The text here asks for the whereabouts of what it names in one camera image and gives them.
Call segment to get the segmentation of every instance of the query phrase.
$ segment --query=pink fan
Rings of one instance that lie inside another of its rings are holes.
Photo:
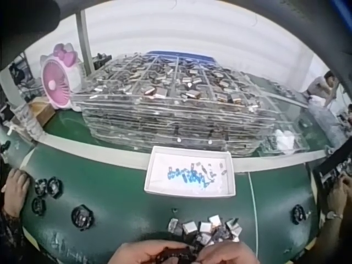
[[[57,44],[49,56],[41,56],[44,91],[55,109],[72,108],[79,111],[71,100],[72,92],[83,86],[84,73],[71,44]]]

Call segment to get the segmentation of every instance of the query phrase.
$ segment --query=hand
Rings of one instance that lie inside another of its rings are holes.
[[[328,209],[342,215],[347,203],[347,192],[343,179],[340,178],[328,195]]]
[[[259,264],[252,250],[243,243],[224,241],[200,251],[197,262],[202,264]]]
[[[6,180],[4,210],[12,217],[19,217],[29,187],[29,177],[20,170],[12,169]]]
[[[347,195],[350,200],[352,200],[352,178],[349,177],[346,173],[342,173],[342,182],[345,191],[347,192]]]
[[[141,264],[150,262],[165,248],[182,249],[187,245],[174,241],[147,240],[137,243],[126,243],[118,248],[108,264]],[[176,264],[177,258],[169,258],[165,264]]]

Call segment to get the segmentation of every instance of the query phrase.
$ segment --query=stacked acrylic trays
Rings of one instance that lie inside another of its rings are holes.
[[[274,126],[274,131],[277,129],[284,131],[290,131],[292,136],[294,136],[293,146],[287,149],[290,153],[306,152],[310,149],[309,144],[305,140],[300,129],[291,122],[278,123]],[[261,148],[259,150],[260,156],[272,156],[272,155],[283,155],[283,151],[278,147],[277,136],[269,135],[265,137],[262,142]]]
[[[92,135],[139,150],[162,145],[250,156],[279,114],[242,73],[196,59],[126,56],[89,79],[90,88],[73,100]]]

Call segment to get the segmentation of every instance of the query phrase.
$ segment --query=white tray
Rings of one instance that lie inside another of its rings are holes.
[[[235,196],[231,154],[154,146],[144,190],[151,194],[182,197]]]

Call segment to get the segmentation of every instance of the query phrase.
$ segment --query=fan bow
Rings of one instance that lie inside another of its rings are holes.
[[[55,57],[58,57],[60,61],[62,61],[64,63],[64,65],[66,67],[71,67],[77,59],[77,54],[74,51],[69,51],[67,52],[64,49],[64,45],[61,44],[57,44],[54,48],[54,52],[53,52]]]

